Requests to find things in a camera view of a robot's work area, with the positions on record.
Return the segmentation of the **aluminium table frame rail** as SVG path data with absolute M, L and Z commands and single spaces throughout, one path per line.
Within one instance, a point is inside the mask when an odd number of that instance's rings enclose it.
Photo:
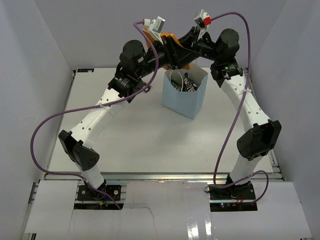
M 206 173 L 102 173 L 107 181 L 204 181 L 212 182 L 213 174 Z M 282 175 L 279 172 L 268 173 L 270 180 L 281 180 Z M 62 176 L 46 174 L 45 180 L 74 180 L 76 176 Z M 216 182 L 224 182 L 227 174 L 217 174 Z M 258 173 L 251 178 L 252 180 L 265 180 L 264 173 Z

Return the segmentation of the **light blue paper bag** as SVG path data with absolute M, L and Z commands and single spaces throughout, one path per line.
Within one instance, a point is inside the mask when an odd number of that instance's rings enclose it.
M 183 83 L 184 73 L 188 73 L 198 89 L 194 92 L 178 91 L 171 85 L 171 79 Z M 208 73 L 195 64 L 190 69 L 167 70 L 163 77 L 161 104 L 174 112 L 194 120 L 204 101 Z

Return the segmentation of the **left corner label sticker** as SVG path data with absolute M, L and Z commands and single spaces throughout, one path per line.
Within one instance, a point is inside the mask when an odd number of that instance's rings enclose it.
M 93 73 L 94 72 L 94 68 L 78 68 L 77 69 L 77 73 Z

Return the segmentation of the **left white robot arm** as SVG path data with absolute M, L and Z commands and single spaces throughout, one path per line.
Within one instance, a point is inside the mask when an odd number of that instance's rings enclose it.
M 120 62 L 112 80 L 96 105 L 71 130 L 62 130 L 58 139 L 63 151 L 77 166 L 88 193 L 99 200 L 105 196 L 106 180 L 97 163 L 100 155 L 93 149 L 106 125 L 147 86 L 142 78 L 154 74 L 155 67 L 181 69 L 201 55 L 197 37 L 162 35 L 150 40 L 148 49 L 139 40 L 128 41 L 119 56 Z

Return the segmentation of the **blue snack bag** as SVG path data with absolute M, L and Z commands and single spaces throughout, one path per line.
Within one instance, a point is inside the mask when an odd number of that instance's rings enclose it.
M 198 90 L 198 86 L 191 79 L 190 75 L 185 72 L 182 80 L 182 91 L 183 92 L 196 92 Z

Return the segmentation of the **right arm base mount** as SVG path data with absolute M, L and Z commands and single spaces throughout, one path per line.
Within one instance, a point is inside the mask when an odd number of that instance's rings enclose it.
M 209 205 L 212 213 L 224 212 L 256 212 L 257 204 L 253 184 L 241 187 L 237 190 L 229 188 L 219 189 L 213 185 L 204 188 L 204 192 L 209 194 Z

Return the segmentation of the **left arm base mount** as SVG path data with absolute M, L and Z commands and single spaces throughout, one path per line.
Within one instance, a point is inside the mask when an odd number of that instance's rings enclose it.
M 115 206 L 115 202 L 121 200 L 122 186 L 118 184 L 108 184 L 99 189 L 99 191 L 93 190 L 86 184 L 78 187 L 76 200 L 81 203 L 96 202 L 99 207 L 118 207 Z

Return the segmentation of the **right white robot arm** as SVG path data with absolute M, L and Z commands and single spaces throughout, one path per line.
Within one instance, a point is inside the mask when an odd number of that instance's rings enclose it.
M 228 96 L 237 110 L 236 117 L 243 124 L 244 134 L 236 142 L 239 155 L 224 185 L 226 195 L 236 200 L 243 195 L 259 161 L 275 147 L 282 126 L 264 113 L 249 89 L 250 75 L 244 73 L 236 61 L 240 45 L 235 30 L 224 29 L 213 42 L 209 33 L 197 26 L 179 41 L 184 48 L 213 61 L 210 66 L 212 78 Z

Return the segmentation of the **green Fox's tea candy bag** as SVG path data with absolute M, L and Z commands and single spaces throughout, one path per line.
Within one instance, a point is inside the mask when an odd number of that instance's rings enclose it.
M 170 83 L 177 91 L 183 91 L 183 84 L 181 82 L 177 82 L 176 80 L 171 79 Z

